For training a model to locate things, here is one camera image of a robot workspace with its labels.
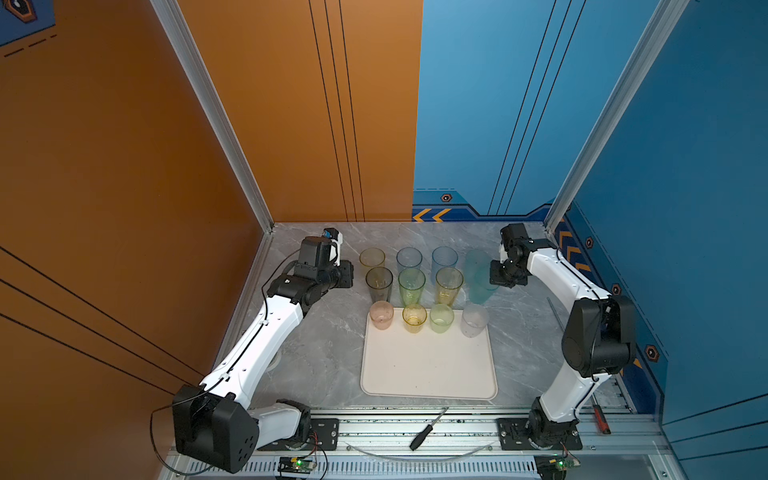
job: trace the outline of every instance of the screwdriver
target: screwdriver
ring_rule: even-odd
[[[424,439],[426,439],[427,435],[429,435],[429,433],[432,431],[432,427],[435,426],[435,424],[440,420],[440,417],[442,417],[447,411],[448,407],[445,407],[442,412],[440,412],[440,415],[437,415],[437,418],[432,420],[432,423],[424,427],[424,429],[411,442],[411,450],[416,450],[421,446],[422,443],[424,443]]]

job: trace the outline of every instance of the marble tabletop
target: marble tabletop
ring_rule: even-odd
[[[550,298],[562,321],[568,313],[557,297],[539,279],[531,277],[527,286],[501,287],[485,303],[491,317],[488,333],[498,383],[497,396],[479,400],[424,399],[370,396],[360,388],[362,349],[366,332],[366,314],[371,299],[362,275],[359,254],[369,247],[386,253],[385,266],[395,275],[396,253],[403,247],[422,252],[422,269],[427,285],[422,305],[435,301],[435,287],[429,282],[432,251],[447,245],[459,254],[458,267],[473,249],[497,257],[499,230],[506,223],[278,223],[262,269],[259,285],[264,284],[285,256],[296,250],[308,235],[320,235],[325,227],[335,227],[344,236],[342,258],[355,268],[351,289],[331,290],[316,303],[301,324],[288,336],[281,348],[276,368],[266,373],[253,397],[252,407],[266,406],[276,399],[292,399],[314,408],[370,406],[503,406],[528,408],[552,383],[562,363],[561,326],[555,319]],[[540,223],[527,223],[534,238],[544,237]],[[466,303],[462,288],[454,308]],[[399,291],[392,288],[391,302],[402,306]],[[248,318],[256,316],[262,297],[256,291]],[[606,382],[598,391],[603,406],[624,406],[615,382]]]

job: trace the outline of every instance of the plastic cup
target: plastic cup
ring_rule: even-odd
[[[371,310],[368,311],[371,316],[371,322],[373,326],[379,330],[386,330],[392,325],[392,318],[395,316],[395,308],[392,307],[390,302],[376,302],[371,305]]]
[[[491,256],[482,250],[470,250],[467,252],[467,256],[464,258],[464,278],[467,279],[467,283],[472,282],[475,278],[475,274],[478,269],[483,266],[490,268]]]
[[[418,268],[406,268],[397,276],[397,281],[403,305],[412,305],[422,299],[424,284],[427,283],[424,272]]]
[[[477,269],[475,277],[471,282],[468,282],[470,302],[482,305],[491,298],[491,295],[498,289],[498,285],[491,285],[490,277],[490,265],[480,266]]]
[[[368,292],[371,294],[371,301],[374,303],[385,301],[389,302],[392,295],[392,272],[383,266],[376,266],[366,274],[366,283]]]
[[[406,330],[419,333],[427,320],[427,310],[418,303],[408,305],[402,309],[402,320],[406,323]]]
[[[384,266],[386,255],[380,248],[366,248],[360,254],[360,265],[362,265],[362,274],[368,272],[376,266]]]
[[[436,333],[445,333],[453,323],[453,309],[438,303],[429,310],[429,326]]]
[[[397,253],[397,273],[406,268],[419,268],[423,260],[422,253],[413,247],[400,249]]]
[[[437,272],[437,288],[435,289],[435,302],[445,305],[453,305],[459,290],[464,283],[464,276],[452,266],[441,268]]]
[[[456,250],[453,250],[451,247],[435,248],[432,251],[432,273],[430,275],[432,283],[436,284],[437,272],[439,272],[441,268],[456,266],[456,262],[458,262],[458,253],[456,253]]]
[[[485,307],[470,304],[464,307],[462,313],[462,333],[468,338],[480,335],[488,325],[488,311]]]

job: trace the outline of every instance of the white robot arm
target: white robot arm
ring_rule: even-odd
[[[278,400],[247,409],[270,360],[310,307],[332,288],[352,286],[352,264],[340,258],[342,243],[333,228],[305,238],[299,259],[270,284],[261,311],[232,351],[199,387],[181,387],[173,405],[179,453],[235,473],[254,449],[279,439],[307,440],[309,407]]]
[[[634,305],[592,283],[548,240],[530,238],[523,223],[501,233],[501,260],[491,262],[491,283],[513,287],[536,276],[570,313],[561,342],[565,362],[528,417],[532,445],[547,448],[575,430],[584,402],[634,359]]]

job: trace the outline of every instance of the blue wall panel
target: blue wall panel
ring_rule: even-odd
[[[665,428],[705,435],[673,444],[691,478],[768,443],[765,424],[717,433],[766,419],[728,406],[768,392],[766,58],[768,2],[689,3],[575,202],[664,344]]]
[[[425,0],[415,191],[480,215],[551,202],[656,4]]]
[[[504,200],[506,211],[530,210],[542,198],[557,195],[656,4],[648,0],[586,3],[531,152],[527,159],[522,152],[512,171],[510,193],[517,176],[520,180],[515,194]]]

